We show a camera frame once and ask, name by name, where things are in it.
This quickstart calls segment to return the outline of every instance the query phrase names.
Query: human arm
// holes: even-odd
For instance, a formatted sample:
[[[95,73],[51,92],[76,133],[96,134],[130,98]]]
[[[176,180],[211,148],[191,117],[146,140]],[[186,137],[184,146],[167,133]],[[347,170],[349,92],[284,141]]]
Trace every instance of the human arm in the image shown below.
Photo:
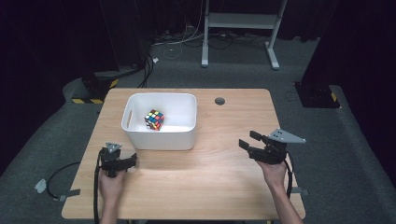
[[[106,171],[99,170],[99,190],[103,198],[103,210],[100,224],[117,223],[120,195],[122,193],[125,172],[118,172],[114,178],[108,177]]]
[[[297,211],[286,194],[284,181],[286,173],[285,163],[270,165],[261,161],[257,163],[262,168],[265,182],[271,191],[279,220],[282,224],[303,223]]]

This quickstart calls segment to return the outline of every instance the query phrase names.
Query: colorful puzzle cube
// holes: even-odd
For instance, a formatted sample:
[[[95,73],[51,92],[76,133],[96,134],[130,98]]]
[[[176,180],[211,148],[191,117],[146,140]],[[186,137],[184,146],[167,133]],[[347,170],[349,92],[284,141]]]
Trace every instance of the colorful puzzle cube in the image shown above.
[[[163,113],[152,109],[146,116],[145,122],[148,129],[159,131],[163,126]]]

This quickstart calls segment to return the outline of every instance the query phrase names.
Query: light wood tabletop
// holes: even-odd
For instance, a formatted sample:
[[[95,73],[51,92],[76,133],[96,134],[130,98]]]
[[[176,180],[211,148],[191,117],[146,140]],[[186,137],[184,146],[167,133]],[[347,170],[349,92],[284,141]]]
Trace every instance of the light wood tabletop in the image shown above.
[[[190,150],[135,150],[121,128],[129,97],[138,92],[185,92],[197,100],[196,141]],[[224,105],[215,104],[222,97]],[[243,139],[263,147],[249,131],[269,134],[279,123],[270,92],[257,89],[112,89],[92,132],[67,198],[64,218],[93,218],[93,179],[98,152],[106,141],[122,144],[121,157],[137,153],[120,200],[121,219],[278,219],[260,166],[238,146]],[[290,200],[305,216],[300,194]],[[99,214],[102,201],[99,196]]]

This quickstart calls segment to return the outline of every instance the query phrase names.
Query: forearm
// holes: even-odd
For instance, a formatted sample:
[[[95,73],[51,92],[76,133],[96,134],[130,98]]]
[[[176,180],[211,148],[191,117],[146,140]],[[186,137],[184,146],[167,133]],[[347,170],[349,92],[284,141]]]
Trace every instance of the forearm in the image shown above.
[[[291,204],[285,189],[282,187],[270,188],[276,211],[282,224],[303,223]]]
[[[118,214],[117,202],[105,203],[103,206],[102,217],[100,219],[100,224],[116,224],[117,214]]]

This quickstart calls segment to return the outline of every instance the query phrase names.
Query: white bin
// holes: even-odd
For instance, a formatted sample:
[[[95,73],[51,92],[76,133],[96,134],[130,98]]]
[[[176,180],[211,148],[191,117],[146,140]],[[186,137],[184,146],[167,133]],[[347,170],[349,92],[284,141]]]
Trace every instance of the white bin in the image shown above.
[[[163,113],[159,131],[146,126],[145,116]],[[132,95],[125,106],[121,127],[136,149],[188,150],[195,143],[196,98],[188,93],[149,92]]]

